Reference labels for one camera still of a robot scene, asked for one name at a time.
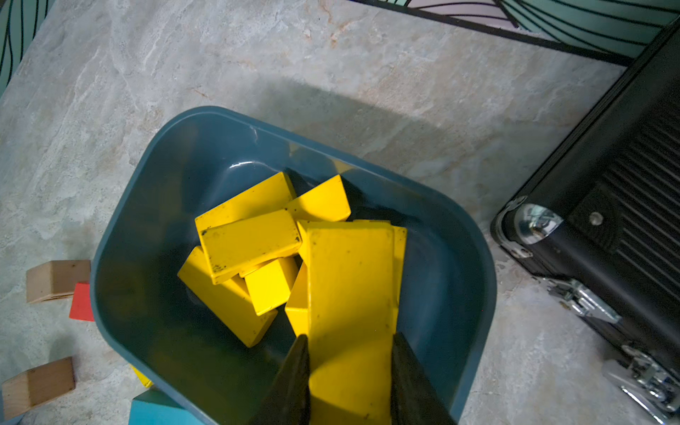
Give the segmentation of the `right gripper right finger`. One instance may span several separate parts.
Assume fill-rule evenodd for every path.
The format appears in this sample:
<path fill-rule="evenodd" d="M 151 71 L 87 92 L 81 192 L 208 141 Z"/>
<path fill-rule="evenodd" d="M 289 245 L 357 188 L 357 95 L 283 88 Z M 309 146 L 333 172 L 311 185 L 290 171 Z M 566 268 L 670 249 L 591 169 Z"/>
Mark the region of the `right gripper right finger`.
<path fill-rule="evenodd" d="M 391 354 L 391 416 L 393 424 L 456 424 L 401 332 Z"/>

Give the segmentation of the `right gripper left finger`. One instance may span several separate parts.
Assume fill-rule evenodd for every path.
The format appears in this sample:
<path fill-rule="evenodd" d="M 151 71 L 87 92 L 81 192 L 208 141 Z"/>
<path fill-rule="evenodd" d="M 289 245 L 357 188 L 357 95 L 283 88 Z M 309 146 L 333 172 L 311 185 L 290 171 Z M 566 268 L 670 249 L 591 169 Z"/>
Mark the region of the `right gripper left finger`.
<path fill-rule="evenodd" d="M 298 336 L 249 424 L 308 424 L 310 357 L 307 335 Z"/>

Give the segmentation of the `yellow long block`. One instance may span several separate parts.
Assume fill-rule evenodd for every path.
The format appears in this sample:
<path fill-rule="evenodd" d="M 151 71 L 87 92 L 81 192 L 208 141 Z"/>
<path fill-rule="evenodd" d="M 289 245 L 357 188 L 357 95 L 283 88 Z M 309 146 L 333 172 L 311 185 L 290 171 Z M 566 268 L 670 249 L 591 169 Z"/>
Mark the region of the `yellow long block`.
<path fill-rule="evenodd" d="M 391 423 L 394 232 L 387 223 L 306 229 L 310 423 Z"/>

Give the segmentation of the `yellow small cube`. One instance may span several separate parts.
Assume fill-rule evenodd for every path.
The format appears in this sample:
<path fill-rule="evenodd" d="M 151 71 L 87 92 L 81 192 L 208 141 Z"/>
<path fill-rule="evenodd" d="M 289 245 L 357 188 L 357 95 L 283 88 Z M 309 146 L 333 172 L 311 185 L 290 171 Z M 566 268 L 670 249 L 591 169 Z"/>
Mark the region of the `yellow small cube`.
<path fill-rule="evenodd" d="M 272 260 L 244 279 L 258 316 L 285 304 L 291 294 L 299 267 L 292 257 Z"/>

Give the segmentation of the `teal long block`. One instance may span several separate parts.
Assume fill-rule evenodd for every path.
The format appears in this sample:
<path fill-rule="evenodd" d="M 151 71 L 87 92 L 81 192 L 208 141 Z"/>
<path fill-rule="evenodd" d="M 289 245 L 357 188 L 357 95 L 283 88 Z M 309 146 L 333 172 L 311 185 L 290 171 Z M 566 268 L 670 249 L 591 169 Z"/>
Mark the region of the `teal long block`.
<path fill-rule="evenodd" d="M 164 392 L 149 389 L 136 396 L 131 403 L 129 425 L 203 425 Z"/>

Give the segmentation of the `yellow block beside red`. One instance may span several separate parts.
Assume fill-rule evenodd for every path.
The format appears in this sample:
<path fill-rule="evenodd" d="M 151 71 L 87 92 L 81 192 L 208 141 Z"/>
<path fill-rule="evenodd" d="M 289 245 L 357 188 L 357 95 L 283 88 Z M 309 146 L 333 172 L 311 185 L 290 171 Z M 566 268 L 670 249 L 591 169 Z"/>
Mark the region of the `yellow block beside red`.
<path fill-rule="evenodd" d="M 149 389 L 154 386 L 154 383 L 152 382 L 151 379 L 149 379 L 146 375 L 144 375 L 142 372 L 140 372 L 137 368 L 130 366 L 135 373 L 137 379 L 140 381 L 141 384 L 143 384 L 143 387 Z"/>

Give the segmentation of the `yellow arch block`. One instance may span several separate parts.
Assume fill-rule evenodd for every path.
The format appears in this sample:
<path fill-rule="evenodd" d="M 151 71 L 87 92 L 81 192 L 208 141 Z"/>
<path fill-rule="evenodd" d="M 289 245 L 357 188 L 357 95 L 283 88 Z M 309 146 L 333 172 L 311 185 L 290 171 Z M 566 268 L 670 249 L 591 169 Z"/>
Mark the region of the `yellow arch block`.
<path fill-rule="evenodd" d="M 297 223 L 286 210 L 209 228 L 200 233 L 213 284 L 296 253 L 302 244 Z"/>

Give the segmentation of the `yellow block in bin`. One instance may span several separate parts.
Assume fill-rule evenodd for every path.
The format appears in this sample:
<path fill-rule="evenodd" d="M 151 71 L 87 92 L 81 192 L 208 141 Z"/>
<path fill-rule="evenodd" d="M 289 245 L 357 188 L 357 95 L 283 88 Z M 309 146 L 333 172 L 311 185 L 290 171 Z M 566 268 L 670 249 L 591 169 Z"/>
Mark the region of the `yellow block in bin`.
<path fill-rule="evenodd" d="M 352 213 L 340 175 L 310 189 L 284 208 L 296 221 L 346 221 Z"/>

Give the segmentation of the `lettered wood cube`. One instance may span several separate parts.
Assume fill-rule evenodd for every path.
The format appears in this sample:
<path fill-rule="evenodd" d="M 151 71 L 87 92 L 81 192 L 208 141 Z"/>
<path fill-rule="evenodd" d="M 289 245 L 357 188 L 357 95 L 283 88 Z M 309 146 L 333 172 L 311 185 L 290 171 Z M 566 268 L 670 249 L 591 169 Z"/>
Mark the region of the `lettered wood cube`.
<path fill-rule="evenodd" d="M 26 414 L 76 387 L 72 357 L 31 368 L 2 383 L 5 420 Z"/>
<path fill-rule="evenodd" d="M 28 304 L 63 299 L 90 279 L 90 260 L 51 260 L 26 272 Z"/>

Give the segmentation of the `teal plastic bin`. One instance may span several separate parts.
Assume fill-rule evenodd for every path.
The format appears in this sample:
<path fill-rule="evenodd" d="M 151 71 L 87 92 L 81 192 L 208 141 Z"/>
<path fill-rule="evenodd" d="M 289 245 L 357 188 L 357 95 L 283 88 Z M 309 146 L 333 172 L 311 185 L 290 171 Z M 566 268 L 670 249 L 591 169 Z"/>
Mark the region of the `teal plastic bin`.
<path fill-rule="evenodd" d="M 292 328 L 279 315 L 247 348 L 177 274 L 198 244 L 196 217 L 279 172 L 298 193 L 341 175 L 354 217 L 407 229 L 398 329 L 460 419 L 497 297 L 474 220 L 434 189 L 217 106 L 181 113 L 154 136 L 104 232 L 90 289 L 106 342 L 203 423 L 247 423 L 294 343 Z"/>

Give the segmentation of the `black hard case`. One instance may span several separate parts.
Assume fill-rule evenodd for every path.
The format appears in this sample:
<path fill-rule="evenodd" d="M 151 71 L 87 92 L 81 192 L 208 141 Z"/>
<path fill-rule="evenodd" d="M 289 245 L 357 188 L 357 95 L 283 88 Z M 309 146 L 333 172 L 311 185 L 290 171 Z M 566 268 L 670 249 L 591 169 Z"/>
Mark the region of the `black hard case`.
<path fill-rule="evenodd" d="M 493 239 L 617 350 L 604 377 L 679 421 L 679 24 L 497 213 Z"/>

